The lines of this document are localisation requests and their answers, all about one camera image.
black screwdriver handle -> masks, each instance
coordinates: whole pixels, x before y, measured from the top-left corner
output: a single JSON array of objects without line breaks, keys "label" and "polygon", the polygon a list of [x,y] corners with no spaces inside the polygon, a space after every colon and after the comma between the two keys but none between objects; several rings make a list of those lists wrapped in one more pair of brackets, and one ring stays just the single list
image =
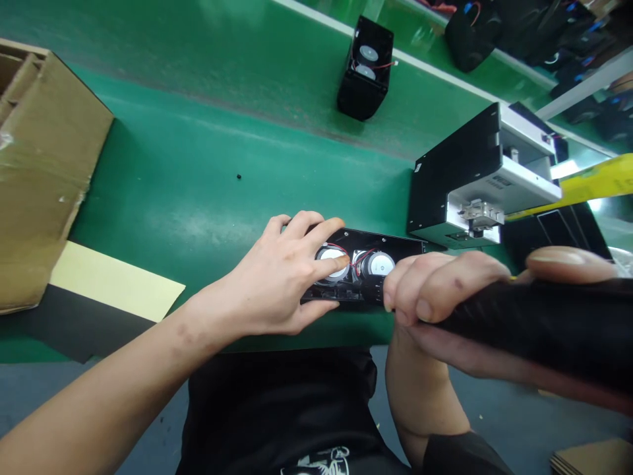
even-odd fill
[{"label": "black screwdriver handle", "polygon": [[633,279],[498,282],[435,325],[633,396]]}]

fingernail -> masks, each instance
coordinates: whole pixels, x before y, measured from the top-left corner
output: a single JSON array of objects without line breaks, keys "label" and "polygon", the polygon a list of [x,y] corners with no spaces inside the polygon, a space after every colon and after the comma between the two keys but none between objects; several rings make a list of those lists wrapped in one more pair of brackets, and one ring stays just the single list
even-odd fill
[{"label": "fingernail", "polygon": [[431,305],[426,300],[417,301],[415,312],[417,314],[417,317],[422,321],[429,321],[429,319],[433,315],[433,309],[431,309]]},{"label": "fingernail", "polygon": [[384,303],[384,309],[387,310],[387,312],[391,313],[394,310],[394,300],[392,299],[391,295],[385,293],[382,302]]},{"label": "fingernail", "polygon": [[400,309],[396,309],[396,321],[403,326],[409,324],[409,319],[407,318],[407,315]]},{"label": "fingernail", "polygon": [[530,261],[552,262],[559,264],[581,265],[587,260],[581,252],[541,249],[529,257]]}]

cardboard piece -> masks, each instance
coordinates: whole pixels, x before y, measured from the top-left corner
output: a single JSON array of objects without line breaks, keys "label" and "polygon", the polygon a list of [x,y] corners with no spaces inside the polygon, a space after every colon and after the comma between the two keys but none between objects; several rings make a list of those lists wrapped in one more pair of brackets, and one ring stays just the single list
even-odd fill
[{"label": "cardboard piece", "polygon": [[0,40],[0,55],[2,314],[42,298],[113,116],[52,52]]},{"label": "cardboard piece", "polygon": [[633,445],[610,439],[555,452],[550,460],[560,475],[631,475]]},{"label": "cardboard piece", "polygon": [[153,322],[161,321],[185,286],[68,241],[50,283]]}]

brown cardboard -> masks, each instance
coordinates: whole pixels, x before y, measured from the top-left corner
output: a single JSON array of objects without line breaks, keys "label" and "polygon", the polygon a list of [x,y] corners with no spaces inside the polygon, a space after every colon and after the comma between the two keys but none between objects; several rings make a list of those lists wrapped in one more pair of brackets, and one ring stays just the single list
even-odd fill
[{"label": "brown cardboard", "polygon": [[564,475],[631,475],[633,445],[622,439],[580,445],[556,452],[550,463]]},{"label": "brown cardboard", "polygon": [[2,314],[41,300],[113,116],[50,51],[0,39],[0,68]]}]

red wire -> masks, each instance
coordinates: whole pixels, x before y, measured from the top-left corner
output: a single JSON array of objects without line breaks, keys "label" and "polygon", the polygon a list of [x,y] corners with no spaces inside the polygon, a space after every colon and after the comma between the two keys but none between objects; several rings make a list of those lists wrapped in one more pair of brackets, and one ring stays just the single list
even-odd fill
[{"label": "red wire", "polygon": [[382,65],[382,66],[376,66],[376,67],[373,67],[372,69],[380,69],[380,68],[383,68],[383,67],[389,67],[389,66],[393,66],[394,64],[396,64],[396,62],[392,61],[389,64],[385,64],[385,65]]},{"label": "red wire", "polygon": [[333,244],[333,243],[326,243],[326,244],[327,245],[331,245],[332,247],[338,247],[338,249],[343,251],[345,253],[345,255],[349,255],[349,254],[347,254],[347,251],[345,249],[343,249],[342,247],[340,247],[338,244]]},{"label": "red wire", "polygon": [[360,256],[360,258],[358,259],[358,261],[356,261],[354,264],[350,264],[351,267],[353,267],[354,269],[356,269],[356,275],[359,276],[361,274],[361,271],[358,269],[358,264],[369,255],[369,253],[371,251],[375,251],[377,248],[374,247],[373,249],[368,250],[365,254],[363,254],[362,256]]},{"label": "red wire", "polygon": [[477,19],[479,18],[479,15],[481,14],[481,4],[478,1],[474,1],[473,5],[477,5],[477,16],[475,16],[475,19],[470,24],[470,26],[473,26],[477,22]]}]

